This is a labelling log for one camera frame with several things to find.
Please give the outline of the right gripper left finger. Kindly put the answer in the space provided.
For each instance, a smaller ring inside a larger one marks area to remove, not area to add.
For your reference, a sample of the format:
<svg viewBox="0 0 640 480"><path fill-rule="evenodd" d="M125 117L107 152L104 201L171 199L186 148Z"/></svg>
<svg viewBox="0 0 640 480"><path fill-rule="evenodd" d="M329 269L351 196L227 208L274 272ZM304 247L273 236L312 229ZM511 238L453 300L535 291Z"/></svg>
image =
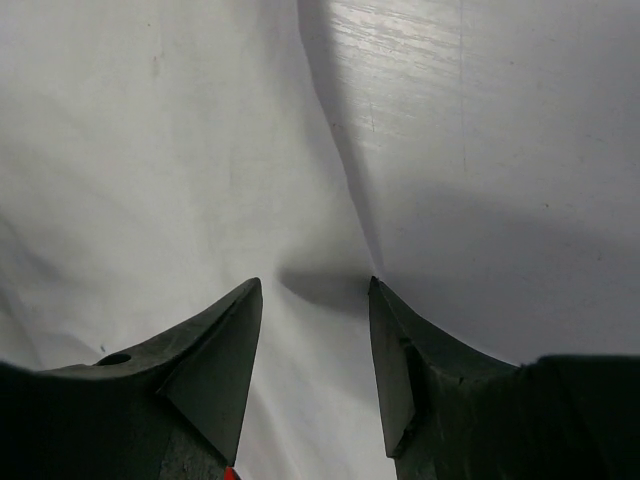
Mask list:
<svg viewBox="0 0 640 480"><path fill-rule="evenodd" d="M93 365L1 366L5 479L231 479L262 317L252 278Z"/></svg>

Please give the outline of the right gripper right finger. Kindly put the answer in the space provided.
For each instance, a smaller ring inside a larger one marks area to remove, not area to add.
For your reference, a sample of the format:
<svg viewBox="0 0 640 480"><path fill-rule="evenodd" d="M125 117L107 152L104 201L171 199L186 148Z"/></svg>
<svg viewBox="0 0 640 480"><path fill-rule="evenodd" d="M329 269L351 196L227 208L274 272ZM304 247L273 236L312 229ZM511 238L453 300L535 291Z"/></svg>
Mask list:
<svg viewBox="0 0 640 480"><path fill-rule="evenodd" d="M514 366L457 340L379 279L370 338L386 455L401 479L635 479L639 360Z"/></svg>

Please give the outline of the white printed t-shirt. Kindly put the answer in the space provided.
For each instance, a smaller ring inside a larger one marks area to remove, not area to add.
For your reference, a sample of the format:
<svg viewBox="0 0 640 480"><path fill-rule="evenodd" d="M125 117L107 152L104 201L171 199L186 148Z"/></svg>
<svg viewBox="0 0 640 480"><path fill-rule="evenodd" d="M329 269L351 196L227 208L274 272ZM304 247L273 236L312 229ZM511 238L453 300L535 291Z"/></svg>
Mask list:
<svg viewBox="0 0 640 480"><path fill-rule="evenodd" d="M1 5L2 358L92 363L257 277L248 479L395 475L326 8Z"/></svg>

